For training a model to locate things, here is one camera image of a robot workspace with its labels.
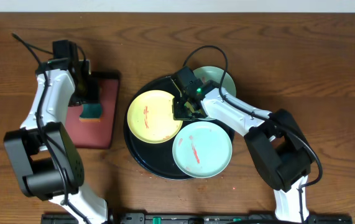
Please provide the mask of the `green yellow sponge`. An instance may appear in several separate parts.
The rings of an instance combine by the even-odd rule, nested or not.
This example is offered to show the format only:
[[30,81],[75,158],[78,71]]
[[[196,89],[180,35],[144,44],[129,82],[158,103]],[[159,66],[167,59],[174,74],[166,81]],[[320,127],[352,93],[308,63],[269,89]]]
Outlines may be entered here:
[[79,116],[81,122],[100,122],[103,114],[103,107],[100,103],[84,104]]

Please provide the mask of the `yellow plate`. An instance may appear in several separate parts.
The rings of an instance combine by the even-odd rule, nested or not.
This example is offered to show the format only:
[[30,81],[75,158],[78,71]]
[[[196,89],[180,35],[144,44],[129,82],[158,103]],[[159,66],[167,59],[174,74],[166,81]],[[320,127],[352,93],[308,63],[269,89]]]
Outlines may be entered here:
[[174,96],[162,90],[150,90],[137,96],[127,111],[131,133],[141,141],[160,144],[172,139],[183,122],[173,118]]

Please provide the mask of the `mint green plate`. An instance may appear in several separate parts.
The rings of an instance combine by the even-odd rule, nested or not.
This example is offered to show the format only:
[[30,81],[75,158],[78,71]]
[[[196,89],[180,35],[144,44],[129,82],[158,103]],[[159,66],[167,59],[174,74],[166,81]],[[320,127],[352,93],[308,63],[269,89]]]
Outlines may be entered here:
[[208,85],[202,86],[198,90],[205,98],[201,101],[203,110],[207,117],[199,119],[200,121],[212,121],[212,120],[232,120],[231,116],[237,116],[239,110],[231,106],[228,102],[222,99],[219,91],[221,90],[224,95],[228,97],[236,97],[236,86],[232,77],[226,73],[224,76],[223,84],[220,86],[224,70],[222,68],[214,66],[204,66],[197,68],[193,71],[195,76],[199,78],[203,84],[208,82]]
[[229,164],[233,146],[219,125],[198,121],[182,128],[175,137],[172,156],[177,167],[194,178],[210,178]]

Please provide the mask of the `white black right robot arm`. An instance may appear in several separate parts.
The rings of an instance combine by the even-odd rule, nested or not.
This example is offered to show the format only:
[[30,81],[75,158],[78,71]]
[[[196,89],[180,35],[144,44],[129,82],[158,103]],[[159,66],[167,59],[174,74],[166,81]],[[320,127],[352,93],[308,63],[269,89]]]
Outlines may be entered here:
[[311,185],[311,164],[320,160],[288,111],[261,110],[223,87],[183,91],[172,100],[172,111],[176,120],[209,117],[243,136],[258,174],[274,190],[276,218],[307,221],[305,189]]

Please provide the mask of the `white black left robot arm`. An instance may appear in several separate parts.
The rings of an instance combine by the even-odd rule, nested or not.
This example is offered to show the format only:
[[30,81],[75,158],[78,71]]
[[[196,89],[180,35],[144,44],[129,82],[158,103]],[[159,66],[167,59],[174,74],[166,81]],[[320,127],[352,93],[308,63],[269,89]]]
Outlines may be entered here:
[[28,116],[4,136],[4,147],[21,192],[63,207],[78,223],[107,223],[108,205],[85,182],[81,157],[65,128],[77,67],[49,60],[37,70],[37,91]]

